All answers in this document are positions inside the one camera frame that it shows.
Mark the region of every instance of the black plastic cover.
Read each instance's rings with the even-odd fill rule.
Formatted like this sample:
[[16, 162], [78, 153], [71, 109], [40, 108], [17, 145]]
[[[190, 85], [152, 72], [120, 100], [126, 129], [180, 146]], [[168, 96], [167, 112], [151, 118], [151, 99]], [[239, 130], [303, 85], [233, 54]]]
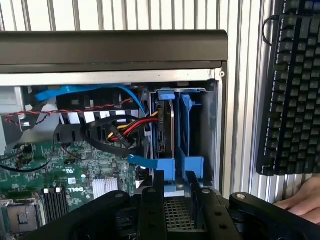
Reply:
[[224, 30], [0, 32], [0, 74], [219, 68]]

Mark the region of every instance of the black cable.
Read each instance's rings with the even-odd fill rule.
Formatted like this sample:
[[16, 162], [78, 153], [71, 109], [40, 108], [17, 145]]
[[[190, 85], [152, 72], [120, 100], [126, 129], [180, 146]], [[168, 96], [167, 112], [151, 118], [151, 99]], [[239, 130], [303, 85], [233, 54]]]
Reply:
[[7, 157], [5, 157], [5, 158], [0, 159], [0, 162], [3, 162], [3, 161], [5, 161], [5, 160], [12, 159], [12, 158], [14, 158], [14, 157], [22, 154], [23, 152], [24, 152], [23, 150], [20, 150], [19, 152], [15, 153], [15, 154], [13, 154], [13, 155], [11, 155], [11, 156], [7, 156]]
[[115, 122], [117, 120], [123, 120], [123, 119], [138, 120], [139, 118], [131, 115], [116, 115], [116, 116], [106, 117], [106, 118], [85, 124], [80, 130], [80, 135], [89, 145], [91, 145], [92, 147], [102, 152], [106, 152], [106, 153], [110, 153], [110, 154], [114, 154], [122, 157], [127, 157], [130, 154], [135, 155], [137, 152], [135, 149], [125, 149], [117, 146], [112, 146], [110, 145], [111, 142], [109, 141], [106, 141], [106, 143], [109, 143], [109, 144], [105, 144], [101, 141], [92, 139], [87, 134], [87, 132], [91, 129], [98, 128], [103, 125], [110, 125], [112, 122]]
[[66, 149], [66, 147], [65, 147], [65, 146], [61, 146], [61, 150], [62, 150], [63, 152], [65, 152], [67, 155], [69, 155], [69, 156], [71, 156], [71, 157], [73, 157], [74, 159], [77, 159], [77, 160], [79, 160], [79, 161], [85, 161], [85, 160], [88, 160], [88, 158], [84, 158], [84, 159], [82, 159], [82, 158], [80, 158], [80, 157], [78, 157], [78, 156], [74, 155], [73, 153], [69, 152], [69, 151]]
[[263, 41], [268, 44], [270, 47], [272, 46], [272, 44], [269, 42], [269, 40], [266, 38], [266, 35], [265, 35], [265, 26], [266, 24], [269, 22], [269, 21], [276, 21], [276, 20], [279, 20], [280, 16], [278, 15], [272, 15], [270, 17], [268, 17], [266, 20], [264, 20], [263, 24], [262, 24], [262, 38], [263, 38]]
[[0, 169], [7, 170], [7, 171], [10, 171], [10, 172], [13, 172], [13, 173], [30, 174], [30, 173], [34, 173], [34, 172], [37, 172], [37, 171], [39, 171], [41, 169], [46, 168], [48, 166], [48, 164], [51, 163], [52, 158], [54, 157], [54, 151], [55, 151], [55, 147], [56, 147], [55, 136], [56, 136], [56, 131], [54, 131], [54, 133], [53, 133], [51, 156], [50, 156], [49, 160], [45, 164], [43, 164], [43, 165], [41, 165], [39, 167], [28, 169], [28, 170], [16, 169], [16, 168], [4, 166], [4, 165], [0, 165]]

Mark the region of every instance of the red wire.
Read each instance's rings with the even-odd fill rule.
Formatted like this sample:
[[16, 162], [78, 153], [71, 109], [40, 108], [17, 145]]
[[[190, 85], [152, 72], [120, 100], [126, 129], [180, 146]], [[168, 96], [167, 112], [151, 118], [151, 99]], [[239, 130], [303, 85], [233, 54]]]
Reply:
[[[132, 98], [127, 98], [127, 99], [120, 102], [120, 106], [124, 103], [131, 102], [131, 101], [132, 101]], [[11, 120], [11, 118], [13, 116], [19, 116], [19, 115], [23, 115], [23, 114], [34, 114], [34, 115], [46, 114], [46, 116], [44, 116], [44, 118], [41, 121], [36, 123], [36, 125], [38, 125], [38, 124], [41, 124], [51, 114], [85, 113], [85, 112], [92, 112], [97, 109], [101, 110], [104, 108], [112, 108], [114, 106], [115, 106], [114, 104], [105, 104], [105, 105], [101, 105], [101, 106], [94, 106], [94, 107], [86, 108], [85, 110], [79, 110], [79, 109], [65, 110], [65, 109], [62, 109], [62, 110], [53, 110], [53, 111], [18, 111], [18, 112], [14, 112], [14, 113], [11, 113], [8, 116], [6, 116], [5, 121], [8, 123], [12, 123], [12, 124], [19, 126], [20, 124], [18, 122]]]
[[[137, 120], [135, 121], [130, 127], [128, 127], [123, 133], [123, 136], [127, 136], [130, 132], [132, 132], [136, 127], [138, 127], [141, 124], [146, 124], [146, 123], [151, 123], [151, 122], [157, 122], [158, 118], [156, 117], [151, 117], [151, 118], [145, 118], [142, 120]], [[117, 141], [118, 138], [114, 136], [113, 138], [110, 139], [111, 142]]]

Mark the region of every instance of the black keyboard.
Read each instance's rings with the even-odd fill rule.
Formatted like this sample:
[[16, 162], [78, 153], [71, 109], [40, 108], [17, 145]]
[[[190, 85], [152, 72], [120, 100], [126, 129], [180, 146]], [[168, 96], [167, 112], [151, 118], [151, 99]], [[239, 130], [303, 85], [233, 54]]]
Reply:
[[320, 0], [282, 0], [256, 171], [320, 173]]

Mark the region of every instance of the metal mesh grille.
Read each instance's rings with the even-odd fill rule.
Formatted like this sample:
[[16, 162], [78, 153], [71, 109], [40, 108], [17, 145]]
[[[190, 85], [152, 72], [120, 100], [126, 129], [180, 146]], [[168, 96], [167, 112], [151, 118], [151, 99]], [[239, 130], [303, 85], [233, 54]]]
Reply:
[[195, 229], [184, 197], [168, 197], [164, 202], [164, 209], [168, 230]]

